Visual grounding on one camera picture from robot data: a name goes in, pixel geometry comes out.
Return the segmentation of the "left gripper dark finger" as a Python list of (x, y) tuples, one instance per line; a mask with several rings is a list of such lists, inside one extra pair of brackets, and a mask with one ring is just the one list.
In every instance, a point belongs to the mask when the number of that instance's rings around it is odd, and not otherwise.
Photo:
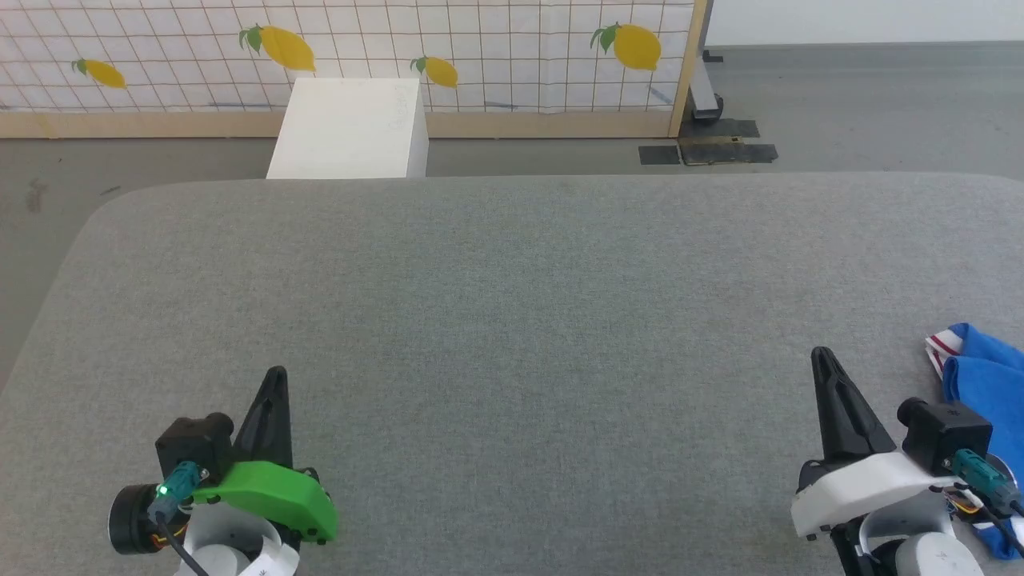
[(269, 368), (234, 435), (238, 462), (275, 462), (274, 409), (278, 397), (278, 368)]
[(268, 454), (285, 468), (295, 466), (292, 446), (291, 402), (288, 374), (282, 366), (268, 370)]

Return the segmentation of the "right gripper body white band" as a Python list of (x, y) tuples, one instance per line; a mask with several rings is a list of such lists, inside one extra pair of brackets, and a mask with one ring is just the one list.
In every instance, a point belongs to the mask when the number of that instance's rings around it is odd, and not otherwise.
[(826, 536), (845, 575), (966, 575), (969, 548), (946, 499), (958, 482), (900, 451), (835, 470), (806, 462), (791, 521), (801, 538)]

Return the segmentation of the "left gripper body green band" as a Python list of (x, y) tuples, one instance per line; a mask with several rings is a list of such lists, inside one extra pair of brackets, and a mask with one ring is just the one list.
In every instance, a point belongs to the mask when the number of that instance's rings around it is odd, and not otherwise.
[(237, 462), (219, 484), (193, 492), (201, 504), (225, 503), (326, 544), (338, 536), (339, 515), (318, 478), (272, 462)]

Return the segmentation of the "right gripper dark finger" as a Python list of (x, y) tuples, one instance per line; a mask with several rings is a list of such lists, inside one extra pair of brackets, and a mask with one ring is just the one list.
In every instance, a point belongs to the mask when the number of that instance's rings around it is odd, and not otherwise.
[(864, 459), (897, 449), (891, 435), (849, 375), (844, 389), (840, 390), (840, 398), (846, 408), (844, 445), (848, 459)]
[(848, 374), (829, 347), (816, 346), (811, 351), (810, 361), (822, 437), (823, 465), (844, 466), (848, 463), (844, 445), (846, 408), (840, 390), (844, 389)]

